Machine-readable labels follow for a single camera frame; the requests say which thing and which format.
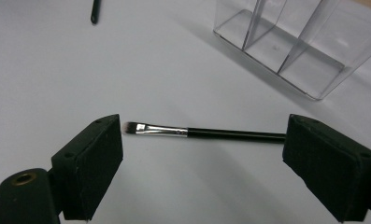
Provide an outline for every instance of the brush bristles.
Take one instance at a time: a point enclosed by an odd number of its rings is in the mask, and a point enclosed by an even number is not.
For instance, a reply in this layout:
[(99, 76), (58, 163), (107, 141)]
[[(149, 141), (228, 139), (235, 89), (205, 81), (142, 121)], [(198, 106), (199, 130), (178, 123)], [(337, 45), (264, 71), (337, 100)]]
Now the brush bristles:
[(136, 133), (136, 126), (138, 123), (136, 122), (127, 122), (121, 126), (122, 133)]

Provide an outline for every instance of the screw hole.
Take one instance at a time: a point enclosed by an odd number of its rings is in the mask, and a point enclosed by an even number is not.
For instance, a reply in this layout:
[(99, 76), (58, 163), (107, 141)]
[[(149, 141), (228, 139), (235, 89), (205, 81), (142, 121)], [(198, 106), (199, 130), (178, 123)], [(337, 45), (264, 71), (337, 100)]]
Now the screw hole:
[(33, 181), (35, 178), (36, 178), (35, 173), (22, 174), (12, 181), (12, 185), (14, 186), (25, 185)]
[(67, 153), (64, 154), (64, 157), (66, 157), (67, 159), (72, 158), (72, 157), (74, 157), (74, 153), (67, 152)]
[(364, 157), (364, 158), (371, 158), (371, 155), (369, 155), (368, 153), (361, 153), (360, 154), (362, 157)]

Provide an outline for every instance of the black foam pad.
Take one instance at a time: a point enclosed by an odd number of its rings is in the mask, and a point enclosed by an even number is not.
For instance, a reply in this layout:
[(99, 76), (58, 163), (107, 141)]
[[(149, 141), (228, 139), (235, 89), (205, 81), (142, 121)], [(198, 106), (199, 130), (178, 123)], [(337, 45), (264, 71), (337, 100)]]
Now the black foam pad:
[(122, 158), (119, 115), (92, 122), (51, 158), (65, 219), (92, 219)]
[(283, 159), (338, 221), (364, 220), (370, 149), (317, 120), (290, 115)]

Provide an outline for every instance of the makeup brush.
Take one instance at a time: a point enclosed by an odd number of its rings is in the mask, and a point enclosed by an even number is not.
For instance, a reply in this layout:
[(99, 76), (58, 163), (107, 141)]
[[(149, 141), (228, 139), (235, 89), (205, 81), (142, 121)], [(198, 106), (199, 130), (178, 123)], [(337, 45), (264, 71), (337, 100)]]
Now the makeup brush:
[(93, 1), (92, 16), (90, 17), (90, 20), (92, 21), (92, 24), (94, 25), (98, 23), (98, 16), (100, 14), (100, 6), (101, 6), (101, 0)]
[(144, 134), (144, 135), (165, 135), (190, 138), (209, 138), (243, 140), (254, 142), (284, 143), (285, 133), (256, 133), (228, 130), (213, 130), (199, 128), (178, 128), (147, 123), (127, 122), (122, 125), (123, 133)]

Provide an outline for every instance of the plastic container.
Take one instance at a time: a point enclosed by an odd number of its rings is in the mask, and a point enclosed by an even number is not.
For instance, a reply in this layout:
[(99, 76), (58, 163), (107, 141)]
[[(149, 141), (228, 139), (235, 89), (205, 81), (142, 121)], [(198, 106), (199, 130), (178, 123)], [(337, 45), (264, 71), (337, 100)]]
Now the plastic container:
[(319, 100), (371, 57), (371, 0), (217, 0), (214, 33)]

